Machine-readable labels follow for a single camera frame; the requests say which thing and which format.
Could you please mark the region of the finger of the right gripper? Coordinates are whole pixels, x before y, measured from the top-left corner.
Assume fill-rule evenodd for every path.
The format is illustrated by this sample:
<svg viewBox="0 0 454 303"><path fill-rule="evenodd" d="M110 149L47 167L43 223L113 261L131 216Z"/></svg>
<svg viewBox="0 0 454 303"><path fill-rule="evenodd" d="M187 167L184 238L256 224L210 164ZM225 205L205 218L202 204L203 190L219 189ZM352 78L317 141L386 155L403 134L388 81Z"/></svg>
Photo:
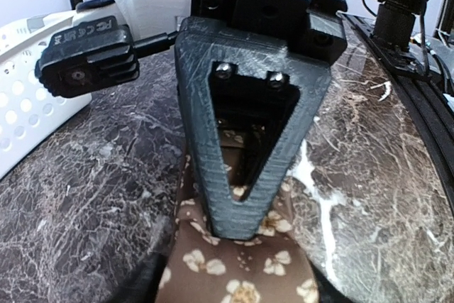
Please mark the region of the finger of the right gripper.
<svg viewBox="0 0 454 303"><path fill-rule="evenodd" d="M211 229L220 238L252 238L323 101L331 67L290 53L283 40L189 17L175 42L175 69L184 132ZM234 129L265 127L242 200L233 198L228 183L219 118Z"/></svg>

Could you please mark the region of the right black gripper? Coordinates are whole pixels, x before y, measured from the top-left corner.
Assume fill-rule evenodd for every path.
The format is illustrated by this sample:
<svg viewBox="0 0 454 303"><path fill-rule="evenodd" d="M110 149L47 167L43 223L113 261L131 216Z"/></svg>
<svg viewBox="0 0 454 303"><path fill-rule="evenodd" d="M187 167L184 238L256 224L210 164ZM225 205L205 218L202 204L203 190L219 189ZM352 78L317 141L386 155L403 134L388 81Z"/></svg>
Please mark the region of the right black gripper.
<svg viewBox="0 0 454 303"><path fill-rule="evenodd" d="M296 54L332 65L347 39L338 12L346 0L192 0L191 14L287 42Z"/></svg>

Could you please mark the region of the brown floral patterned tie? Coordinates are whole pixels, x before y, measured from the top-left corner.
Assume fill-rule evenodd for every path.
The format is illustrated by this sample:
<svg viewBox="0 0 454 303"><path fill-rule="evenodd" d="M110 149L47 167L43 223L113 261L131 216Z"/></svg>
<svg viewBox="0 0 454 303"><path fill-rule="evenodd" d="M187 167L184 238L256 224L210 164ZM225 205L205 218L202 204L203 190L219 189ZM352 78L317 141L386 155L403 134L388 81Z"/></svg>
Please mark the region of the brown floral patterned tie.
<svg viewBox="0 0 454 303"><path fill-rule="evenodd" d="M196 191L192 160L182 162L175 237L156 302L320 302L309 260L294 238L294 188L284 182L254 238L215 237Z"/></svg>

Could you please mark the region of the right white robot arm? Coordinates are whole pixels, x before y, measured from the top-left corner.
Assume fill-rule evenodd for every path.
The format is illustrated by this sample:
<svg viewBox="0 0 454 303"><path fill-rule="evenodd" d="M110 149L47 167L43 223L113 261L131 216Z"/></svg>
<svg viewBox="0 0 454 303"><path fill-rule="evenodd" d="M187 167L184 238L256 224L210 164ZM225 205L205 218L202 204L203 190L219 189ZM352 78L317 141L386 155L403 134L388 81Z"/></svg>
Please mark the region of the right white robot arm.
<svg viewBox="0 0 454 303"><path fill-rule="evenodd" d="M184 132L211 230L258 230L331 81L347 38L345 0L119 0L76 22L115 15L142 38L176 31Z"/></svg>

